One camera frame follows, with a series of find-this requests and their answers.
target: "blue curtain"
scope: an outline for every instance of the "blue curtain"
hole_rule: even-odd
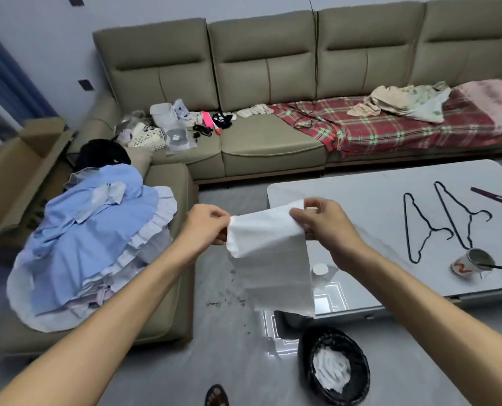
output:
[[[19,122],[57,113],[0,43],[0,105]]]

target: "pink object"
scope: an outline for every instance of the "pink object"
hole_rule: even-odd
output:
[[[202,114],[202,122],[204,122],[204,125],[208,128],[211,128],[215,130],[217,135],[221,135],[221,129],[215,125],[214,120],[212,120],[212,117],[206,112],[206,111],[200,111]]]
[[[494,122],[494,132],[502,133],[502,80],[471,81],[456,87]]]

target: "plaid blanket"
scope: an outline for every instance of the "plaid blanket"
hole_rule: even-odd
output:
[[[432,124],[380,115],[359,118],[347,111],[364,97],[328,98],[271,105],[274,114],[292,127],[321,141],[343,156],[434,147],[480,147],[498,143],[492,119],[461,92],[453,89],[443,106],[445,122]]]

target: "foot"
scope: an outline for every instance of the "foot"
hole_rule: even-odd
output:
[[[205,406],[229,406],[227,393],[221,385],[215,384],[208,390]]]

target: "light blue clothing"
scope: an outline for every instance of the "light blue clothing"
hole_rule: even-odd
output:
[[[35,314],[64,306],[121,255],[153,217],[158,192],[137,169],[119,164],[73,174],[68,191],[52,199],[26,242],[21,265],[32,274]]]

